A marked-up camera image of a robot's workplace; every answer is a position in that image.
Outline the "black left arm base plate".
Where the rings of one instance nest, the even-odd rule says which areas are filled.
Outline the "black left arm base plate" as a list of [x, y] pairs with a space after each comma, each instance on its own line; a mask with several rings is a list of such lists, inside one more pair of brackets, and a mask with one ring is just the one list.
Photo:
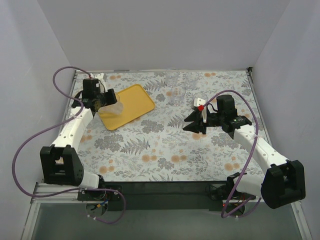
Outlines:
[[86, 203], [86, 211], [94, 217], [101, 217], [109, 212], [121, 212], [124, 209], [120, 185], [101, 184], [100, 187], [109, 190], [80, 190], [77, 200]]

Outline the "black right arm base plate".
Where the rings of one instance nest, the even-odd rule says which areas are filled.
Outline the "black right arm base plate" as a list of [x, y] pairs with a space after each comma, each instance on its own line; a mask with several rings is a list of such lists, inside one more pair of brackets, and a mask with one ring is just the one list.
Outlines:
[[[222, 204], [222, 208], [226, 205], [227, 198], [229, 196], [226, 184], [210, 183], [205, 187], [205, 193], [212, 201], [220, 202]], [[256, 200], [256, 198], [256, 196], [253, 196], [251, 194], [239, 193], [235, 191], [229, 201], [229, 204], [227, 205], [226, 212], [234, 210], [235, 208], [243, 204], [247, 199]]]

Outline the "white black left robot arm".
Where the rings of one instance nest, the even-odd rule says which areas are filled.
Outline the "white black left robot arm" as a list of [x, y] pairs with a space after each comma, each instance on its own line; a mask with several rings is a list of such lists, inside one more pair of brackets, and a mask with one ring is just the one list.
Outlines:
[[78, 148], [85, 130], [100, 108], [114, 105], [114, 90], [98, 78], [85, 78], [83, 90], [75, 96], [67, 122], [51, 146], [40, 150], [44, 182], [50, 185], [75, 186], [97, 189], [101, 177], [84, 170], [78, 156]]

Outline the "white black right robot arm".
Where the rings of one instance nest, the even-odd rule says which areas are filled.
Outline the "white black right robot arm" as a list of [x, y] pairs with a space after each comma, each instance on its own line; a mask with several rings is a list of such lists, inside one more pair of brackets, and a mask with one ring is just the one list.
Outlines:
[[240, 172], [230, 175], [223, 187], [228, 196], [248, 194], [259, 197], [271, 209], [303, 200], [306, 186], [302, 163], [289, 160], [259, 137], [252, 122], [246, 116], [238, 115], [231, 95], [220, 95], [216, 101], [217, 109], [209, 110], [204, 99], [195, 98], [193, 112], [185, 118], [189, 124], [183, 130], [205, 135], [207, 128], [220, 127], [249, 152], [264, 174], [263, 179]]

